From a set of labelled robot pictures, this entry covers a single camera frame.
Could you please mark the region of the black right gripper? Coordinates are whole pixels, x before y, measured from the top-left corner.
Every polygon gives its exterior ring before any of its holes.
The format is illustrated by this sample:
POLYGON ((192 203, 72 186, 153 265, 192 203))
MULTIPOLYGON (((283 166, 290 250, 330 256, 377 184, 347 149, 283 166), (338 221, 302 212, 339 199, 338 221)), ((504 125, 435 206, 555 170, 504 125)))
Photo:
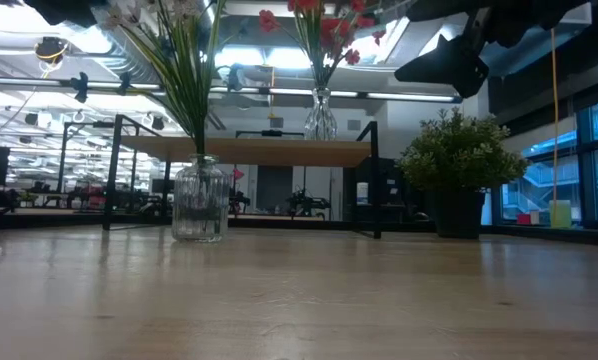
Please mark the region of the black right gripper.
POLYGON ((440 36, 434 51, 401 66, 394 72, 399 82, 450 84, 462 98, 476 95, 489 67, 480 58, 485 41, 479 36, 460 35, 452 40, 440 36))

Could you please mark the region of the tall fluted clear glass vase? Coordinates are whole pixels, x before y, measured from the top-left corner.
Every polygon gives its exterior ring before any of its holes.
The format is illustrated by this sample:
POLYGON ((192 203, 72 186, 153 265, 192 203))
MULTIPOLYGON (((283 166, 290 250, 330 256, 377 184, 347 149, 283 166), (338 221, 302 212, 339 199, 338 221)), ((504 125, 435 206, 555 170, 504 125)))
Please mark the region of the tall fluted clear glass vase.
POLYGON ((312 90, 313 106, 304 126, 304 138, 312 141, 334 141, 337 136, 337 121, 330 109, 331 91, 326 87, 312 90))

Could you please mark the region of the orange artificial flower bunch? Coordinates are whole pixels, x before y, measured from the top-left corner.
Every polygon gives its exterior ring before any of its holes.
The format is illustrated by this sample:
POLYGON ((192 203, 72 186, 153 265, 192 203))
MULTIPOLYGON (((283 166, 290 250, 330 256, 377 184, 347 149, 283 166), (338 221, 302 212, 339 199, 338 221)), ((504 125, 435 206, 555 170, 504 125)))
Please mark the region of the orange artificial flower bunch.
POLYGON ((328 83, 328 68, 325 65, 326 53, 321 41, 321 20, 325 11, 322 0, 288 0, 288 10, 294 17, 297 35, 281 25, 270 10, 259 12, 259 25, 265 32, 283 30, 308 57, 316 87, 325 88, 328 83))

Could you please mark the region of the ribbed clear glass jar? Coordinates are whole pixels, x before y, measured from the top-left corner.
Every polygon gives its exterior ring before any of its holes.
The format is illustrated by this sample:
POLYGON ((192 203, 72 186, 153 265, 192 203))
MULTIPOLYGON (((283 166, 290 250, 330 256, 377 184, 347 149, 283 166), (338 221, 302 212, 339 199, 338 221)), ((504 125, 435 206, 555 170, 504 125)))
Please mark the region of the ribbed clear glass jar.
POLYGON ((194 154, 175 176, 172 236, 180 242, 218 242, 228 229, 230 177, 219 158, 194 154))

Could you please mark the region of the wooden shelf board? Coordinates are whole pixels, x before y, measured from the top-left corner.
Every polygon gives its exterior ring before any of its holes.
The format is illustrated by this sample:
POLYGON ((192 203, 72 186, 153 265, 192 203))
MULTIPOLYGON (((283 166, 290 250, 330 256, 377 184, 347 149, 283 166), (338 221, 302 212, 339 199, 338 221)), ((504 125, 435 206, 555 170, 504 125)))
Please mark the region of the wooden shelf board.
MULTIPOLYGON (((162 162, 188 162, 195 143, 187 137, 122 136, 121 144, 162 162)), ((210 138, 206 152, 222 164, 265 166, 358 166, 373 154, 369 142, 266 138, 210 138)))

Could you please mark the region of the long overhead light bar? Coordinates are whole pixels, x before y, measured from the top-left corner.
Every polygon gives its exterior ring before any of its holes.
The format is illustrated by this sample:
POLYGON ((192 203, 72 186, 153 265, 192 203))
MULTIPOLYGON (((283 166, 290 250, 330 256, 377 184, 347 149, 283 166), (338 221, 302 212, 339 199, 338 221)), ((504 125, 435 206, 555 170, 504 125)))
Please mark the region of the long overhead light bar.
MULTIPOLYGON (((65 79, 37 79, 37 78, 18 78, 18 77, 0 77, 0 86, 15 88, 70 88, 76 90, 75 85, 80 82, 78 78, 65 79)), ((88 87, 93 91, 105 92, 117 90, 121 86, 120 82, 88 81, 88 87)), ((149 92, 156 96, 164 96, 165 91, 158 84, 131 84, 130 89, 139 92, 149 92)), ((295 88, 269 88, 269 87, 244 87, 237 91, 240 95, 281 95, 281 96, 311 96, 312 91, 307 89, 295 88)), ((462 101, 458 95, 436 95, 419 93, 389 93, 389 92, 363 92, 363 91, 332 91, 333 98, 363 99, 363 100, 383 100, 383 101, 402 101, 402 102, 426 102, 426 103, 450 103, 456 104, 462 101)))

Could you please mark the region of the green potted plant black pot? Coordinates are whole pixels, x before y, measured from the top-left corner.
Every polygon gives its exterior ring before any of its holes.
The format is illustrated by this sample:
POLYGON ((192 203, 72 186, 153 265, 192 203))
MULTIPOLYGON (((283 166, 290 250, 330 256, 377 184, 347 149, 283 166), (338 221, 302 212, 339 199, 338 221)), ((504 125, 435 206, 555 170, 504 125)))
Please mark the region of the green potted plant black pot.
POLYGON ((425 193, 438 236, 478 239, 485 192, 525 174, 529 161, 504 148, 508 135, 492 116, 466 116, 457 107, 421 122, 397 165, 425 193))

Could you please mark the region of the black cabinet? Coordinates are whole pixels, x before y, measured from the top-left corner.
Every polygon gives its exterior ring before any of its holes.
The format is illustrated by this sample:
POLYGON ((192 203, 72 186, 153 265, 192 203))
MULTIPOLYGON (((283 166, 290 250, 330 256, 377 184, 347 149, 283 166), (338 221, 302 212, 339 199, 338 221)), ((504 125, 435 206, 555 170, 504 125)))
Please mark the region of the black cabinet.
POLYGON ((378 174, 372 171, 371 158, 362 161, 356 168, 343 169, 343 220, 352 222, 370 222, 374 219, 371 180, 379 179, 378 198, 380 204, 380 221, 382 223, 410 223, 417 221, 418 211, 416 201, 412 199, 413 190, 406 183, 402 172, 396 166, 396 161, 380 158, 378 174), (356 203, 356 184, 369 183, 369 203, 356 203))

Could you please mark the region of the yellow green translucent container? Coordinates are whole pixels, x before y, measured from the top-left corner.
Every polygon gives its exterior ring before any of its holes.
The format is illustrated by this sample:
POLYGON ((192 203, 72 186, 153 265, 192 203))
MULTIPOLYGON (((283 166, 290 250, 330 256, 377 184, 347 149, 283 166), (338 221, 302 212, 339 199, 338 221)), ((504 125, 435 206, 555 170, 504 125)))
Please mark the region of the yellow green translucent container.
POLYGON ((551 200, 549 215, 551 228, 570 228, 572 225, 571 202, 569 200, 551 200))

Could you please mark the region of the black metal shelf frame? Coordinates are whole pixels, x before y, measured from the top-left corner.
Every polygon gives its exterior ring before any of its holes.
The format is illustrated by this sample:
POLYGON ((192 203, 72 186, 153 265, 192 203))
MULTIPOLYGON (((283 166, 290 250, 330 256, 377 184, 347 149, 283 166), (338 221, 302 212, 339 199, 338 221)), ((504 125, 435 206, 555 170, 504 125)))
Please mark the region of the black metal shelf frame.
MULTIPOLYGON (((112 199, 116 195, 115 181, 117 178, 117 167, 119 162, 119 152, 122 136, 156 136, 163 137, 147 128, 129 117, 118 114, 114 121, 107 125, 113 130, 112 135, 112 150, 109 166, 109 175, 106 185, 106 204, 103 215, 102 226, 108 230, 111 224, 115 221, 115 215, 112 213, 112 199)), ((369 122, 357 137, 356 142, 369 142, 371 144, 373 154, 371 157, 371 167, 375 174, 378 174, 379 169, 379 144, 378 144, 378 124, 375 121, 369 122)), ((170 160, 165 161, 167 165, 174 162, 170 160)), ((353 231, 366 235, 373 239, 379 239, 382 236, 382 225, 380 223, 380 204, 378 198, 379 179, 374 177, 371 180, 371 189, 373 190, 374 199, 372 201, 372 208, 374 212, 374 219, 371 222, 359 222, 353 220, 352 222, 332 222, 332 221, 316 221, 316 220, 282 220, 278 217, 264 217, 254 216, 252 218, 236 216, 229 221, 231 227, 238 228, 273 228, 273 229, 306 229, 306 230, 337 230, 337 231, 353 231)))

